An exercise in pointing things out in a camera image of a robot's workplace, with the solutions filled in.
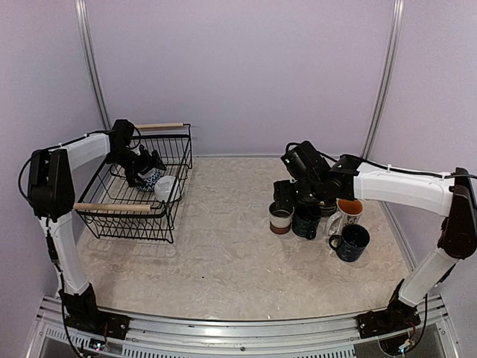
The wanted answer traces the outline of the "white floral print mug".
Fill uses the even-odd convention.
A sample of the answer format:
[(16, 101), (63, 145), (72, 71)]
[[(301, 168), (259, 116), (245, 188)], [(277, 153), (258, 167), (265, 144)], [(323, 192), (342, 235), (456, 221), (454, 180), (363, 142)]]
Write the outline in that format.
[(326, 221), (325, 234), (327, 236), (339, 235), (342, 229), (349, 224), (357, 224), (363, 213), (363, 203), (359, 200), (336, 201), (336, 212)]

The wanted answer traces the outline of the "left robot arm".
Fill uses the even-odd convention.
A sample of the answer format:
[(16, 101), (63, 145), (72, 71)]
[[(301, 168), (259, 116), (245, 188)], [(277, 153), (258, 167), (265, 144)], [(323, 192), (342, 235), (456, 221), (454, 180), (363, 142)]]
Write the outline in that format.
[(72, 228), (75, 188), (72, 172), (98, 158), (122, 167), (130, 187), (145, 187), (166, 166), (157, 151), (131, 145), (137, 126), (118, 119), (109, 131), (95, 131), (65, 144), (36, 150), (29, 162), (27, 202), (44, 231), (59, 280), (63, 309), (90, 332), (105, 324), (92, 284), (81, 267)]

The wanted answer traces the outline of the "brown striped ceramic cup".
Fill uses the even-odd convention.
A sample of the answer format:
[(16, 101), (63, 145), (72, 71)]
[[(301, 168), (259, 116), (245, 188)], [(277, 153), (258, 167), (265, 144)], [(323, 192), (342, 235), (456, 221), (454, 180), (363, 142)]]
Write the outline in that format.
[(269, 208), (269, 228), (278, 235), (286, 234), (290, 231), (294, 208), (278, 208), (276, 203), (271, 203)]

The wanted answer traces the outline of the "woven bamboo plate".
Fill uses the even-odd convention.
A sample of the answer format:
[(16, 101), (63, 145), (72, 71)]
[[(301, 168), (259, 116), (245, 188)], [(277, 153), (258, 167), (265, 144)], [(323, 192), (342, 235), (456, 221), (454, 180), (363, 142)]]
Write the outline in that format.
[(335, 202), (323, 202), (320, 204), (322, 209), (325, 210), (335, 210), (336, 209), (336, 203)]

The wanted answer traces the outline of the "navy blue ceramic mug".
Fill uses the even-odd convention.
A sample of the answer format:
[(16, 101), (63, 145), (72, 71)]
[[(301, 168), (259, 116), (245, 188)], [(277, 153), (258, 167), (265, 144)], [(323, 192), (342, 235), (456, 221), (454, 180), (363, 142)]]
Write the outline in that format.
[(340, 234), (329, 238), (329, 246), (337, 257), (347, 263), (353, 263), (363, 254), (370, 243), (370, 233), (359, 224), (348, 224)]

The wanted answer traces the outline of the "blue patterned white bowl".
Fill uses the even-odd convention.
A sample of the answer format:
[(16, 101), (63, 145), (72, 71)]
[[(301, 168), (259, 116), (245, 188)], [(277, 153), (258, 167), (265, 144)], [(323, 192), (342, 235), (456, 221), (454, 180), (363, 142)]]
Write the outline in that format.
[(161, 178), (161, 172), (156, 169), (156, 173), (152, 178), (142, 179), (142, 182), (136, 187), (140, 192), (153, 192), (156, 182)]

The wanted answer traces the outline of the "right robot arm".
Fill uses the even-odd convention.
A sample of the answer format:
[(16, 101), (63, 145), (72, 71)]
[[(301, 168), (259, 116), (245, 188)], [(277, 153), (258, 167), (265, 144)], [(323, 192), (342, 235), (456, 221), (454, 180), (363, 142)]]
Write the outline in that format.
[(274, 200), (281, 207), (337, 198), (400, 204), (443, 217), (436, 248), (396, 287), (382, 313), (386, 330), (400, 329), (424, 296), (444, 281), (459, 261), (476, 252), (476, 200), (472, 176), (462, 168), (453, 173), (419, 172), (350, 154), (329, 165), (320, 154), (307, 158), (295, 151), (280, 159), (292, 176), (274, 183)]

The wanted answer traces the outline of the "dark green ceramic mug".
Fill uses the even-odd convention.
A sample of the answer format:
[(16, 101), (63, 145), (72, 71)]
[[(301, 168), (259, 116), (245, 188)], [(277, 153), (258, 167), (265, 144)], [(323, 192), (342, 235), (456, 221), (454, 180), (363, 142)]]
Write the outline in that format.
[(322, 217), (320, 206), (296, 207), (291, 229), (295, 235), (313, 240), (317, 236), (318, 225)]

